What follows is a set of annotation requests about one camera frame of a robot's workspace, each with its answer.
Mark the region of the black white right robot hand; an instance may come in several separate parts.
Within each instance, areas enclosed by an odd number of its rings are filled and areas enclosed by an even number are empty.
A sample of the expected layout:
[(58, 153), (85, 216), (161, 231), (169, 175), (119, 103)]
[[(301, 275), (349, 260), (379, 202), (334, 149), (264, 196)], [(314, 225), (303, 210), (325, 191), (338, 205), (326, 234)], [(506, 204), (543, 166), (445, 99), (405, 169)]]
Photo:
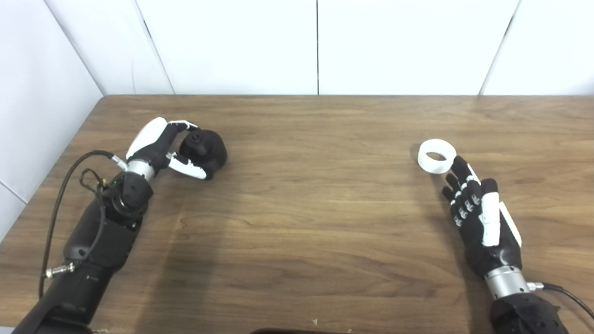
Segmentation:
[(467, 266), (494, 299), (530, 292), (522, 273), (522, 238), (501, 201), (496, 180), (480, 180), (462, 156), (452, 161), (443, 195)]

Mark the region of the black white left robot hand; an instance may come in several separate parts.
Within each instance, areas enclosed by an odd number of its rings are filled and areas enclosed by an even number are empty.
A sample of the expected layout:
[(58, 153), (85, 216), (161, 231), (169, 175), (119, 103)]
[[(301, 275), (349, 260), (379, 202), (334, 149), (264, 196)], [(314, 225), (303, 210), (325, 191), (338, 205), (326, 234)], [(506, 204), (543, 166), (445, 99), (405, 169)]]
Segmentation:
[(151, 182), (166, 168), (195, 179), (210, 179), (209, 173), (176, 152), (170, 152), (177, 135), (183, 131), (198, 130), (199, 127), (186, 120), (166, 121), (157, 117), (144, 125), (126, 154), (128, 173), (134, 173)]

